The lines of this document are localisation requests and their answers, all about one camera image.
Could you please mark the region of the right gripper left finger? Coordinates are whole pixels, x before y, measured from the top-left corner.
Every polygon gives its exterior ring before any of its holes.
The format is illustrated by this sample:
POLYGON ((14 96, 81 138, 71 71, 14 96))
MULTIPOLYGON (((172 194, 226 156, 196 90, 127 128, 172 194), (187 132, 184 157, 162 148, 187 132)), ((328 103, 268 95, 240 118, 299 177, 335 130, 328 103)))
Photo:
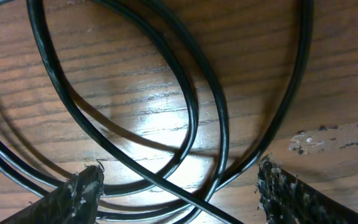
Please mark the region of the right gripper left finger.
POLYGON ((103 180, 102 168, 89 166, 0 224, 95 224, 103 180))

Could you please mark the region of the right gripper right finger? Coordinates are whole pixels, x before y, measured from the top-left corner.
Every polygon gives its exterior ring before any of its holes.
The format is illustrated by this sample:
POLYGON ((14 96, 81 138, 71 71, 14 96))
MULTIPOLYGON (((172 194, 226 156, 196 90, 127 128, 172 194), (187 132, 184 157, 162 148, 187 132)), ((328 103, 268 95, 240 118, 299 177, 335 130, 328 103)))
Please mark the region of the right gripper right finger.
POLYGON ((358 213, 282 169, 267 155, 259 163, 259 208, 267 223, 358 223, 358 213))

